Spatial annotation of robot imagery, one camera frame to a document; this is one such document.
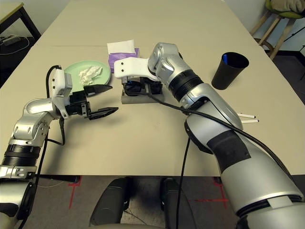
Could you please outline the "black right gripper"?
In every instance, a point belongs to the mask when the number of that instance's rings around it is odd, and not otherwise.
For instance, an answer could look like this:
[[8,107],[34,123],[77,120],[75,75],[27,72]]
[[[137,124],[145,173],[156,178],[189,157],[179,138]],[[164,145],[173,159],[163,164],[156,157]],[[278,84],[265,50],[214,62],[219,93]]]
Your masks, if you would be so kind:
[[[159,81],[144,80],[144,88],[147,93],[152,95],[163,94],[163,84]],[[146,95],[146,92],[142,91],[135,92],[124,89],[124,92],[127,96]]]

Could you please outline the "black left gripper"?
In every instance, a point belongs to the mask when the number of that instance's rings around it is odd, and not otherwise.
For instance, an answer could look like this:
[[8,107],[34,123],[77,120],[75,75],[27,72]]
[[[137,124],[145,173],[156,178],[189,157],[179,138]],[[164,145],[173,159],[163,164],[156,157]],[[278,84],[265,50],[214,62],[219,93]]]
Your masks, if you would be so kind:
[[107,117],[116,112],[118,107],[105,107],[91,112],[90,103],[87,101],[87,96],[104,93],[112,86],[107,84],[94,84],[84,86],[84,92],[73,92],[69,96],[69,104],[65,106],[68,115],[80,115],[88,119],[99,119]]

